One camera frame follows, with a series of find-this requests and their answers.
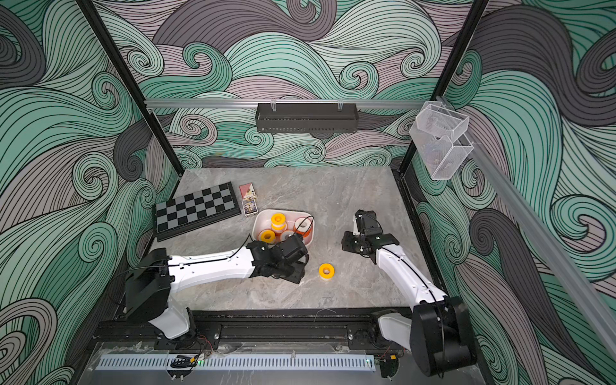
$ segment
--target vent grille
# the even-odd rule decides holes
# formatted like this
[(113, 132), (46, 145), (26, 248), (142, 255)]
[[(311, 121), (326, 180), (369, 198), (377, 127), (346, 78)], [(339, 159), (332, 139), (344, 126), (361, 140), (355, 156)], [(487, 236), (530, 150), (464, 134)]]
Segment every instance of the vent grille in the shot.
[[(105, 354), (96, 370), (169, 370), (176, 355)], [(364, 354), (230, 354), (202, 360), (193, 370), (374, 371), (375, 358)]]
[(259, 103), (257, 131), (264, 133), (313, 133), (357, 131), (359, 114), (355, 104), (344, 104), (340, 110), (333, 103)]

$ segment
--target chessboard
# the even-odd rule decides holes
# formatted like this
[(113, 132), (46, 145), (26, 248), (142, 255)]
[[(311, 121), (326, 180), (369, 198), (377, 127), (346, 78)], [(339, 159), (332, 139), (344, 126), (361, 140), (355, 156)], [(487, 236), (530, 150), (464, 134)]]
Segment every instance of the chessboard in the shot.
[(155, 210), (158, 241), (241, 214), (231, 182), (158, 203)]

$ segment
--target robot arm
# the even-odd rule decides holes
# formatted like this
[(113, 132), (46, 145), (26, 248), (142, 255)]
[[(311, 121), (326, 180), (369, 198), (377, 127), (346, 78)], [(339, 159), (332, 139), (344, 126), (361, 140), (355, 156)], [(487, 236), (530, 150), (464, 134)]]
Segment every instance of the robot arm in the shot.
[(271, 248), (265, 242), (253, 241), (239, 249), (200, 256), (168, 256), (165, 249), (155, 249), (126, 277), (126, 319), (150, 322), (168, 339), (193, 338), (190, 311), (170, 294), (227, 278), (263, 276), (299, 283), (308, 258), (298, 234)]
[(402, 292), (413, 319), (392, 311), (380, 315), (379, 330), (384, 339), (409, 349), (426, 376), (477, 362), (466, 304), (448, 297), (415, 267), (398, 240), (383, 234), (374, 211), (356, 212), (353, 232), (345, 232), (342, 250), (369, 256)]

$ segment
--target white plastic bin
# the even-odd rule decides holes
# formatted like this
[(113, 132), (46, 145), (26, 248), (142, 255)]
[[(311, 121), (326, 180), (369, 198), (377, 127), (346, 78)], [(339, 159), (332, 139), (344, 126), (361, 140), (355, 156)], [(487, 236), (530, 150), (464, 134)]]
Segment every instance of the white plastic bin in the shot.
[[(295, 221), (297, 219), (302, 218), (302, 217), (311, 216), (310, 214), (305, 213), (304, 211), (272, 210), (272, 209), (266, 209), (266, 210), (260, 211), (259, 214), (257, 214), (256, 218), (254, 219), (253, 232), (252, 232), (253, 239), (258, 240), (259, 233), (261, 233), (263, 230), (272, 228), (272, 216), (276, 213), (283, 213), (285, 215), (286, 228), (288, 230), (293, 230), (293, 225), (295, 224)], [(312, 220), (312, 230), (310, 231), (308, 236), (304, 238), (304, 244), (306, 245), (306, 248), (308, 248), (310, 244), (312, 243), (312, 240), (314, 239), (314, 232), (315, 232), (314, 217), (311, 217), (310, 219)]]

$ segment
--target yellow tape roll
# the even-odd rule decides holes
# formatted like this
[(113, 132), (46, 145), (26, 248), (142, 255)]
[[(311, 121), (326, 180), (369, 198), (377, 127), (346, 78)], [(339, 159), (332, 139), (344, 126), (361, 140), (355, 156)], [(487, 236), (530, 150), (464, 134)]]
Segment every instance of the yellow tape roll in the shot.
[(286, 225), (286, 217), (283, 213), (276, 213), (272, 215), (272, 227), (280, 227)]
[(331, 264), (322, 264), (318, 268), (318, 274), (322, 280), (329, 281), (334, 277), (334, 267)]
[(259, 240), (267, 243), (274, 243), (276, 234), (271, 230), (263, 230), (259, 233)]

